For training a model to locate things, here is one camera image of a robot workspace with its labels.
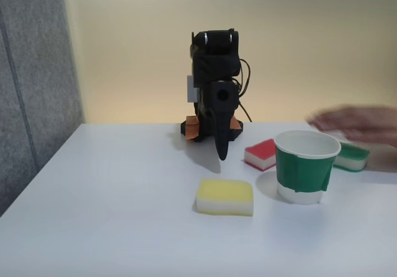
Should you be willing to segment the person's hand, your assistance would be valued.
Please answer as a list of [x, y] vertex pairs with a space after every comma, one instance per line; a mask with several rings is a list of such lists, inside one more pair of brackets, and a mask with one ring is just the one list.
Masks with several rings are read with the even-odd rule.
[[396, 108], [345, 105], [314, 113], [306, 121], [322, 132], [339, 131], [353, 142], [396, 147]]

